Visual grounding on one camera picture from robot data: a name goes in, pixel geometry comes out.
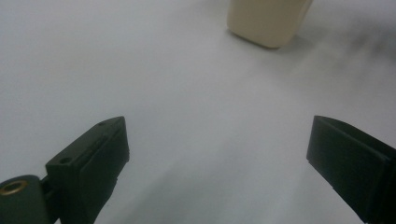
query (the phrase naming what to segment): white surface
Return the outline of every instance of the white surface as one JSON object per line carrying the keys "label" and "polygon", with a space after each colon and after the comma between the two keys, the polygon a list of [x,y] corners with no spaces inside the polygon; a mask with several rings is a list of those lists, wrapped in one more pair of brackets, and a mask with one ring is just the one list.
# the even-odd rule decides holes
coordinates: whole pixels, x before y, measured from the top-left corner
{"label": "white surface", "polygon": [[361,223],[305,152],[316,114],[396,147],[395,5],[316,0],[267,50],[227,0],[4,0],[1,181],[123,115],[132,160],[96,223]]}

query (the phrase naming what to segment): beige block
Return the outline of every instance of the beige block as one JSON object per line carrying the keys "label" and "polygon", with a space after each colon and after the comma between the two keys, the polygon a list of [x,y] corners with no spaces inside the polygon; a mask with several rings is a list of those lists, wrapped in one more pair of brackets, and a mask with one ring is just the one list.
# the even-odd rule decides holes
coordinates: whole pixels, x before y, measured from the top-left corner
{"label": "beige block", "polygon": [[267,48],[286,45],[297,32],[313,0],[231,0],[229,29]]}

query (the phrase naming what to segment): beige object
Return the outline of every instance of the beige object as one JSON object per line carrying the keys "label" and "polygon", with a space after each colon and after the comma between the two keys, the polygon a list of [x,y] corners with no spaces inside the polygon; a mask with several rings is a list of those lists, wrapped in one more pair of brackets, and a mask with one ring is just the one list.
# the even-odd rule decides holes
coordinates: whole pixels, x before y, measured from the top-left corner
{"label": "beige object", "polygon": [[297,32],[313,0],[231,0],[227,24],[236,35],[280,48]]}

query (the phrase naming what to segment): screw hole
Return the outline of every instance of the screw hole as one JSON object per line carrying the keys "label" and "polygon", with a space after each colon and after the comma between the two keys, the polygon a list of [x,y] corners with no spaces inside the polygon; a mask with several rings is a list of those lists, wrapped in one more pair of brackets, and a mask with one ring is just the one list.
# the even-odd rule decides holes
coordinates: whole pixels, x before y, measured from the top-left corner
{"label": "screw hole", "polygon": [[70,162],[71,160],[72,160],[71,158],[63,158],[63,159],[60,160],[60,163],[61,164],[65,164],[65,163]]}
{"label": "screw hole", "polygon": [[0,195],[9,195],[23,190],[27,186],[26,180],[13,181],[0,189]]}

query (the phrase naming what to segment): black plastic part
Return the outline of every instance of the black plastic part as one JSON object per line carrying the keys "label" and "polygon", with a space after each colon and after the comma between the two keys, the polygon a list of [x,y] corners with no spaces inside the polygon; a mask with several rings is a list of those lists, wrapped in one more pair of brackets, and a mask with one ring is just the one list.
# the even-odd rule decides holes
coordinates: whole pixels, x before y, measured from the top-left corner
{"label": "black plastic part", "polygon": [[0,185],[0,223],[53,223],[37,176],[22,175]]}
{"label": "black plastic part", "polygon": [[396,223],[396,150],[336,119],[315,116],[307,159],[363,222]]}
{"label": "black plastic part", "polygon": [[102,121],[50,160],[41,181],[23,175],[0,184],[0,224],[92,224],[128,160],[125,119]]}
{"label": "black plastic part", "polygon": [[93,223],[128,160],[123,117],[98,123],[50,160],[46,168],[50,184],[60,191],[62,223]]}

